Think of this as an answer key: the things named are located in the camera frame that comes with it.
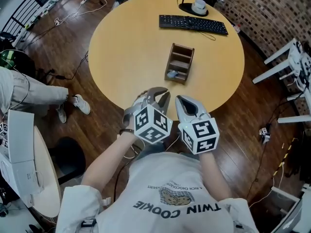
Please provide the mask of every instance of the cookie graphic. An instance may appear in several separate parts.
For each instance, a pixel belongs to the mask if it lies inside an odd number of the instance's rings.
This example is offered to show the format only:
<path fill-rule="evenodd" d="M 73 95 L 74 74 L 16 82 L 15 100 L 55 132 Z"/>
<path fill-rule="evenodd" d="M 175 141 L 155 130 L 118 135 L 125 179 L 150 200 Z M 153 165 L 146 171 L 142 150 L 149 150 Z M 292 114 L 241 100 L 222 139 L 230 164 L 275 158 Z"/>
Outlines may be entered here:
<path fill-rule="evenodd" d="M 162 190 L 161 194 L 164 198 L 164 201 L 170 205 L 175 205 L 178 202 L 177 198 L 174 195 L 172 195 L 169 191 Z"/>
<path fill-rule="evenodd" d="M 175 205 L 187 205 L 190 204 L 191 199 L 186 196 L 177 196 L 177 203 Z"/>

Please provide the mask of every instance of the brick wall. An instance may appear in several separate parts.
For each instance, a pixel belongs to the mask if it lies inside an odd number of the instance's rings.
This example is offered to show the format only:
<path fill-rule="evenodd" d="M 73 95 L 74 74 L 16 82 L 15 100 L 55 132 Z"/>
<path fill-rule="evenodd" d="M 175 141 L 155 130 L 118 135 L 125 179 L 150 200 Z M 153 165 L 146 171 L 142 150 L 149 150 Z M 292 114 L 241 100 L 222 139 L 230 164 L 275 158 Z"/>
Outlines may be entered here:
<path fill-rule="evenodd" d="M 225 0 L 218 1 L 215 8 L 234 24 L 241 24 L 241 30 L 267 57 L 294 37 L 311 45 L 311 0 Z M 293 79 L 288 77 L 284 82 L 290 84 Z M 288 90 L 299 93 L 295 85 Z M 305 99 L 298 99 L 295 104 L 301 115 L 310 113 Z M 310 122 L 305 125 L 311 129 Z"/>

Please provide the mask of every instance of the wooden organizer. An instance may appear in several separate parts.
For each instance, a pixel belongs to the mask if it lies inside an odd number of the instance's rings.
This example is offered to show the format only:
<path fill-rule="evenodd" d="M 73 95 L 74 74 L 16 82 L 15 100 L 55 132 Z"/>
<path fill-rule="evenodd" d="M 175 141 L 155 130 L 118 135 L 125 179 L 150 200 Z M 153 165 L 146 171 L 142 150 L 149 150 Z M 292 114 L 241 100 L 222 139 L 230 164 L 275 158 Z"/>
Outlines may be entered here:
<path fill-rule="evenodd" d="M 193 54 L 194 49 L 173 43 L 164 79 L 185 84 L 189 76 Z M 167 76 L 167 74 L 171 71 L 177 72 L 177 75 L 174 78 Z"/>

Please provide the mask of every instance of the gray pants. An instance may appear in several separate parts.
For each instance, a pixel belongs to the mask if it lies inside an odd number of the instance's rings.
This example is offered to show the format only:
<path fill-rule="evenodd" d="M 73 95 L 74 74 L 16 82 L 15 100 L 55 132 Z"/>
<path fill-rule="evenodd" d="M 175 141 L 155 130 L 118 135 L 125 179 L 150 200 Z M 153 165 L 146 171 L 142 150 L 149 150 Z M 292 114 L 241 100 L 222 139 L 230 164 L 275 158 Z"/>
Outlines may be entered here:
<path fill-rule="evenodd" d="M 45 85 L 31 77 L 24 77 L 19 72 L 13 73 L 13 93 L 11 106 L 19 104 L 27 95 L 28 81 L 29 92 L 23 103 L 14 107 L 14 110 L 34 113 L 39 116 L 45 116 L 49 105 L 61 105 L 68 99 L 68 89 L 60 86 Z"/>

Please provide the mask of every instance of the round wooden table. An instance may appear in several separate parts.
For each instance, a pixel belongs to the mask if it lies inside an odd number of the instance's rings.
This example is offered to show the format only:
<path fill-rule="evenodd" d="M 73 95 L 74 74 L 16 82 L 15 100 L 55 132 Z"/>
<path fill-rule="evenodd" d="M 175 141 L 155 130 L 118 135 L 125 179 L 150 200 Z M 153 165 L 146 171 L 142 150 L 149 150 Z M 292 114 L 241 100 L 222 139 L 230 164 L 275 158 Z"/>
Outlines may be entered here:
<path fill-rule="evenodd" d="M 101 92 L 122 109 L 130 107 L 142 91 L 163 86 L 171 92 L 167 116 L 178 120 L 177 95 L 197 99 L 211 112 L 238 88 L 244 52 L 230 22 L 208 6 L 206 18 L 222 21 L 228 36 L 212 34 L 216 38 L 212 41 L 196 31 L 159 28 L 159 15 L 192 16 L 176 2 L 130 0 L 106 15 L 96 28 L 89 46 L 89 68 Z M 195 48 L 185 85 L 164 80 L 173 43 Z"/>

